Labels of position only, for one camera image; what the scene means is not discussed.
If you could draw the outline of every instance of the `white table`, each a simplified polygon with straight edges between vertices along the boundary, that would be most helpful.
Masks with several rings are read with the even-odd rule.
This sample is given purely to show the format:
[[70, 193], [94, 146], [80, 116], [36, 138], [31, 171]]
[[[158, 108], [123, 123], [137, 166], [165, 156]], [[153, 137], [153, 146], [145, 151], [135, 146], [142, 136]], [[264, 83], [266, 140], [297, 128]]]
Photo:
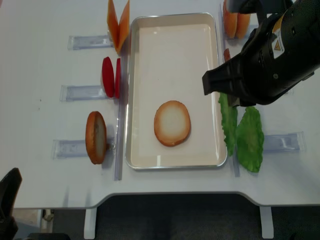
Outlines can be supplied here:
[[[115, 0], [120, 18], [127, 0]], [[139, 16], [209, 12], [219, 0], [132, 0]], [[107, 0], [4, 0], [0, 8], [0, 178], [18, 167], [23, 181], [16, 208], [94, 209], [117, 194], [239, 193], [260, 206], [320, 204], [320, 71], [269, 106], [258, 106], [265, 134], [303, 131], [307, 151], [265, 155], [259, 174], [232, 161], [220, 169], [135, 171], [123, 163], [114, 181], [114, 161], [93, 165], [86, 157], [53, 159], [53, 140], [81, 140], [91, 111], [115, 130], [117, 107], [107, 100], [60, 102], [62, 85], [98, 85], [102, 60], [112, 48], [68, 51], [71, 35], [107, 32]], [[241, 45], [230, 48], [234, 56]]]

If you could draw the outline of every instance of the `clear plastic slot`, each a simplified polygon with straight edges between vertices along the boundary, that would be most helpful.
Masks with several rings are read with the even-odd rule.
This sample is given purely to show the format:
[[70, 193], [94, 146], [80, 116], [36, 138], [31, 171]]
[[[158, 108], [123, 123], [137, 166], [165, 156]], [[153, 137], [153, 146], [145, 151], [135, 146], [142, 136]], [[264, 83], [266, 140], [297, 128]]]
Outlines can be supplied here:
[[306, 150], [304, 132], [264, 136], [263, 153], [304, 152]]
[[[108, 156], [114, 155], [116, 144], [114, 138], [107, 139]], [[85, 140], [53, 140], [52, 157], [54, 159], [88, 157]]]
[[68, 50], [113, 48], [114, 44], [108, 35], [69, 36]]
[[101, 85], [94, 86], [61, 86], [60, 101], [101, 100], [109, 98]]

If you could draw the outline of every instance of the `red tomato slice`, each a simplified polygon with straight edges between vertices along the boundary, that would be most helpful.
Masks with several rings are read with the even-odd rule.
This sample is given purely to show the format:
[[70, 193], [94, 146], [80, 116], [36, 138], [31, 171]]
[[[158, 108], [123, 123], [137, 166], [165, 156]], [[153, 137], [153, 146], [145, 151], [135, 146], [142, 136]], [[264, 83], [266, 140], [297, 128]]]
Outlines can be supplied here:
[[103, 59], [102, 82], [103, 82], [103, 87], [106, 95], [109, 98], [113, 98], [115, 94], [115, 75], [114, 75], [114, 68], [112, 67], [110, 57], [106, 57], [105, 59]]
[[120, 97], [120, 84], [121, 84], [121, 58], [116, 60], [116, 71], [115, 71], [115, 97]]

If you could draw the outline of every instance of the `black floor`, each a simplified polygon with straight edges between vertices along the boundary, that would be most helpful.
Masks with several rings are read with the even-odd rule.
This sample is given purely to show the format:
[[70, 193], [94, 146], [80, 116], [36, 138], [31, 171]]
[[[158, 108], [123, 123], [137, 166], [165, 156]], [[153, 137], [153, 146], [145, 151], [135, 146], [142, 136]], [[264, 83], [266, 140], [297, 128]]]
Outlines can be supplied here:
[[[273, 207], [274, 239], [320, 239], [320, 207]], [[84, 239], [85, 210], [55, 210], [53, 232]], [[96, 240], [260, 240], [259, 207], [235, 194], [114, 196], [97, 210]]]

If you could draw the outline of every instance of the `lettuce leaf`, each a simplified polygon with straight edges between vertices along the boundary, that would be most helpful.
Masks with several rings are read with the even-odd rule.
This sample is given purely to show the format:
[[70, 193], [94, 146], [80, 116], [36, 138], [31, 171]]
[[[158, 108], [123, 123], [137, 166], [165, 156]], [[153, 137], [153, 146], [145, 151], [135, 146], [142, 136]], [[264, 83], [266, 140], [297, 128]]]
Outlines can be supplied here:
[[236, 147], [239, 163], [250, 172], [258, 173], [260, 170], [264, 140], [260, 113], [249, 106], [236, 128]]
[[237, 108], [228, 104], [228, 95], [220, 93], [219, 101], [221, 105], [222, 129], [225, 135], [224, 142], [228, 151], [228, 156], [232, 156], [236, 145], [236, 128], [237, 128]]

